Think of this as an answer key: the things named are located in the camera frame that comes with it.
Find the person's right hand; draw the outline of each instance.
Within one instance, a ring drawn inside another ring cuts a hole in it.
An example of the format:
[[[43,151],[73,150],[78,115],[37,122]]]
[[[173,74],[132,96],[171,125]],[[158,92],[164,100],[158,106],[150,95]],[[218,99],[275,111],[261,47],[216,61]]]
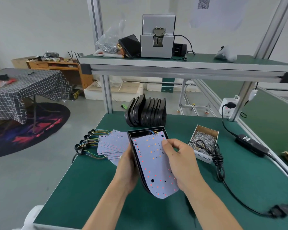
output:
[[[198,168],[194,150],[191,146],[178,139],[168,139],[162,141],[163,150],[169,157],[169,164],[177,179],[178,187],[186,192],[195,183],[203,181]]]

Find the white wall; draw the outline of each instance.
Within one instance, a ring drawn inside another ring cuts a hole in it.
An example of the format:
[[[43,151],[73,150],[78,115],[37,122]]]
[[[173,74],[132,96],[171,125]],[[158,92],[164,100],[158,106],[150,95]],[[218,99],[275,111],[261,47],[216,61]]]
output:
[[[0,68],[47,50],[95,51],[86,0],[0,0]]]
[[[118,5],[117,0],[100,2],[104,30],[113,21],[118,21],[124,12],[127,19],[125,35],[135,34],[140,38],[142,14],[174,12],[177,14],[175,33],[189,38],[196,53],[216,53],[221,46],[228,44],[237,54],[253,55],[279,0],[250,0],[241,27],[236,31],[218,32],[189,27],[193,0],[133,0],[122,5]],[[176,42],[187,43],[181,37],[177,37]],[[64,57],[70,50],[84,54],[95,51],[87,1],[0,0],[0,68],[12,67],[10,59],[41,55],[46,50],[57,51]],[[288,62],[288,22],[271,59]],[[160,78],[140,80],[161,81]]]

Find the floor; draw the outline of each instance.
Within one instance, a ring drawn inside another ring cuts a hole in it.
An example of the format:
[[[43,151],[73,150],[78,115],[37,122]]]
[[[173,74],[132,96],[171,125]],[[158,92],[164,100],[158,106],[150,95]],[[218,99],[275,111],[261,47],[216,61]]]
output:
[[[166,98],[167,113],[180,114],[176,111],[179,94],[147,91],[146,97]],[[196,105],[208,103],[200,92],[188,92],[188,99]],[[36,100],[51,102],[40,96]],[[101,100],[79,97],[61,104],[69,108],[71,115],[58,132],[30,148],[0,157],[0,230],[21,228],[29,211],[47,201],[71,164],[74,145],[98,125],[105,113]],[[115,101],[113,109],[124,111]],[[190,108],[184,112],[194,115]],[[203,109],[199,113],[209,116]]]

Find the checkered tablecloth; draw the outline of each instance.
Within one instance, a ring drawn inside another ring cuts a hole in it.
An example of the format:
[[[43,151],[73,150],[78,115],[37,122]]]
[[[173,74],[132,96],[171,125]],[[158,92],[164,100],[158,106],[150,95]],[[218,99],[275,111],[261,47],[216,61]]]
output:
[[[40,95],[54,101],[70,98],[72,87],[61,71],[6,68],[0,70],[0,75],[3,74],[17,81],[0,88],[1,120],[14,119],[26,123],[27,111],[21,100],[25,97]]]

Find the electrical socket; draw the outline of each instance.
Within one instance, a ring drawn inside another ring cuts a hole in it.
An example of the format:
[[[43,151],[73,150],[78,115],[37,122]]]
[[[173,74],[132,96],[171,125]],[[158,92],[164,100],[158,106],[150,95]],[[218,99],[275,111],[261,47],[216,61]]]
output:
[[[222,114],[222,106],[226,105],[229,102],[233,102],[234,104],[238,104],[240,97],[235,96],[235,98],[228,98],[225,97],[222,101],[222,104],[219,109],[219,113]],[[235,108],[229,109],[228,107],[223,108],[223,117],[231,118],[232,114],[234,113]]]

